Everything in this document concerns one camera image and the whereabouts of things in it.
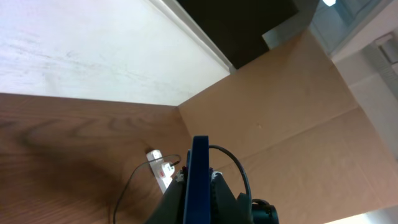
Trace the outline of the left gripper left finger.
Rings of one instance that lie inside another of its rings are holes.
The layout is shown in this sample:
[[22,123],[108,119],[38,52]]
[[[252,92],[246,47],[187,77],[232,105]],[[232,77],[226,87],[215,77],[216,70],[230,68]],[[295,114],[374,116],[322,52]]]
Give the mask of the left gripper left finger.
[[182,224],[186,186],[185,172],[180,170],[145,224]]

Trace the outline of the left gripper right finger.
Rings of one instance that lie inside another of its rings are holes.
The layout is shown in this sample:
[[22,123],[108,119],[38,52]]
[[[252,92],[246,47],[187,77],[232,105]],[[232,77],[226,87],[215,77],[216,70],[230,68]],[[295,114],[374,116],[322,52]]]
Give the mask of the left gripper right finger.
[[240,193],[236,198],[229,189],[222,173],[211,175],[211,223],[249,224],[252,223],[250,199]]

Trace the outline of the blue Samsung Galaxy smartphone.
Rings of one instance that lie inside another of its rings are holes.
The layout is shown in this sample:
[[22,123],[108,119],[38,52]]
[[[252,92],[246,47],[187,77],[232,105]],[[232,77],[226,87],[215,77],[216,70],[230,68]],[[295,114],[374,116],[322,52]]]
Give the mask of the blue Samsung Galaxy smartphone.
[[210,224],[211,191],[208,136],[194,136],[187,157],[183,224]]

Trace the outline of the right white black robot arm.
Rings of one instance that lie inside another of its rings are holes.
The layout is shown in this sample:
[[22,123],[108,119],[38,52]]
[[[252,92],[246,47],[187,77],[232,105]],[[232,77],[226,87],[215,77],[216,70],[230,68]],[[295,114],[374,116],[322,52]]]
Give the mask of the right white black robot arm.
[[275,206],[262,199],[250,199],[240,193],[237,198],[239,207],[243,210],[243,217],[253,224],[279,224],[279,217]]

